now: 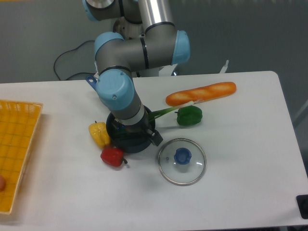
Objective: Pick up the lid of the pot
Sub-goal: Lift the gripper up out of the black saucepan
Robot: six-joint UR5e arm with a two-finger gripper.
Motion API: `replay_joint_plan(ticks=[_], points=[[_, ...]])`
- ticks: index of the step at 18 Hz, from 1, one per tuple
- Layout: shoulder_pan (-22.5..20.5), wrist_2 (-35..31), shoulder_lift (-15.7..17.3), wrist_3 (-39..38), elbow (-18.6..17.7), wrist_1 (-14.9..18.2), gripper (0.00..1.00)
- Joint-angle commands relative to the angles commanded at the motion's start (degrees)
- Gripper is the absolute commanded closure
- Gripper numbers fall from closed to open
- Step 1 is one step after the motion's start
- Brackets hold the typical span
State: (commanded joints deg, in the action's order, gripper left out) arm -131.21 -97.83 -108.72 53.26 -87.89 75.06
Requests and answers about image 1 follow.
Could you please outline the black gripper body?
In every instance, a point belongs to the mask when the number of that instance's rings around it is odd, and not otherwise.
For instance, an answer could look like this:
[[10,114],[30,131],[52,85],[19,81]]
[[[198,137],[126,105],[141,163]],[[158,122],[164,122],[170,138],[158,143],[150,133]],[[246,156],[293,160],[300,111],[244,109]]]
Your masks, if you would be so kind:
[[128,139],[148,139],[147,130],[154,129],[154,120],[150,121],[147,126],[134,127],[121,124],[117,119],[112,122],[114,129],[112,135],[115,139],[128,140]]

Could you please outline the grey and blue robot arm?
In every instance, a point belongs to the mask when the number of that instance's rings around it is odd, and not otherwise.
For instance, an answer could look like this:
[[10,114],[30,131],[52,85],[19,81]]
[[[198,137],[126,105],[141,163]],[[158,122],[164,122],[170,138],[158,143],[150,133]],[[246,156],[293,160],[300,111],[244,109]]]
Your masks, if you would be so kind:
[[123,129],[129,141],[159,145],[162,137],[151,125],[132,80],[132,73],[188,61],[191,51],[186,32],[176,29],[166,0],[85,0],[93,21],[124,17],[141,24],[143,36],[126,39],[119,32],[105,32],[94,42],[98,71],[95,90],[114,117],[115,129]]

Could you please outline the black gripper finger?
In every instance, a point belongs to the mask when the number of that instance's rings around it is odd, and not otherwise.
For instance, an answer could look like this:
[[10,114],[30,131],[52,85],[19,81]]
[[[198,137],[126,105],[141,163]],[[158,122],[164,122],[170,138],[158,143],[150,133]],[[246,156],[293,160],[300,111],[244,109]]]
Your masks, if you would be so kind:
[[160,135],[160,133],[156,129],[154,129],[154,130],[148,129],[147,130],[147,138],[155,146],[159,146],[161,144],[161,142],[163,141],[162,136]]

